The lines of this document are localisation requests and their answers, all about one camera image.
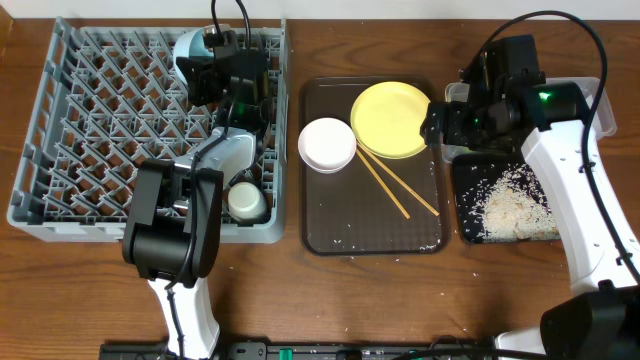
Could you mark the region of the light blue bowl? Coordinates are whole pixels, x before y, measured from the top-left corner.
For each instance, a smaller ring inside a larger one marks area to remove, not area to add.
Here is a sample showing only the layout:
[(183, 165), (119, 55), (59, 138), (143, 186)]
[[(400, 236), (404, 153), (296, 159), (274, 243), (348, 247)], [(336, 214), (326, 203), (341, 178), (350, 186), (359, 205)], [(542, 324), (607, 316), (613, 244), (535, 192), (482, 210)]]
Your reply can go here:
[(216, 55), (212, 50), (208, 50), (204, 43), (204, 33), (206, 30), (214, 30), (214, 26), (197, 28), (195, 30), (182, 34), (175, 43), (173, 50), (173, 62), (176, 68), (176, 74), (183, 84), (187, 84), (187, 79), (183, 71), (177, 65), (179, 57), (205, 57), (215, 58)]

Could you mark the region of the white cup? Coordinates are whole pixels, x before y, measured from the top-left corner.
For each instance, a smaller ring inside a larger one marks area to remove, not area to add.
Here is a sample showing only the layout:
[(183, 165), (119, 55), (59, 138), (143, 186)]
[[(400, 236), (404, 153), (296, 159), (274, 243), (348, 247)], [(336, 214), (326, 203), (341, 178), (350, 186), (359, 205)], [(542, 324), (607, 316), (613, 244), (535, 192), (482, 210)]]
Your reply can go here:
[(267, 212), (266, 198), (250, 182), (235, 184), (229, 191), (227, 203), (229, 214), (240, 223), (261, 222)]

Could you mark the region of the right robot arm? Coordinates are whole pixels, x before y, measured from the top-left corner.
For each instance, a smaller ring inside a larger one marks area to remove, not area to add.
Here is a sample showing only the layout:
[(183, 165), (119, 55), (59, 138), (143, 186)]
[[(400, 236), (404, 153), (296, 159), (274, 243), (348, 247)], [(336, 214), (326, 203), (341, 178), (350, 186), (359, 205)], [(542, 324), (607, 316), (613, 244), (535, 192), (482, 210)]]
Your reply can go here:
[(573, 291), (537, 327), (497, 336), (498, 354), (637, 358), (639, 242), (599, 157), (598, 99), (548, 82), (529, 35), (488, 40), (461, 79), (467, 99), (430, 104), (421, 135), (429, 145), (521, 155), (555, 219)]

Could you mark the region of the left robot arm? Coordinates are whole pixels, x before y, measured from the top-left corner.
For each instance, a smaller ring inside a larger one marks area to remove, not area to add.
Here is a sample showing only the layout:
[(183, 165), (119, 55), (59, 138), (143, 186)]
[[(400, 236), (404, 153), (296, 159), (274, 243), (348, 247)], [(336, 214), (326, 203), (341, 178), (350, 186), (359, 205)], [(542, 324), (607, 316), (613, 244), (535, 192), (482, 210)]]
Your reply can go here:
[(140, 165), (122, 252), (161, 302), (168, 356), (209, 359), (220, 328), (207, 277), (221, 243), (224, 190), (269, 141), (269, 65), (258, 37), (214, 26), (182, 35), (174, 65), (189, 102), (213, 106), (214, 128), (184, 155)]

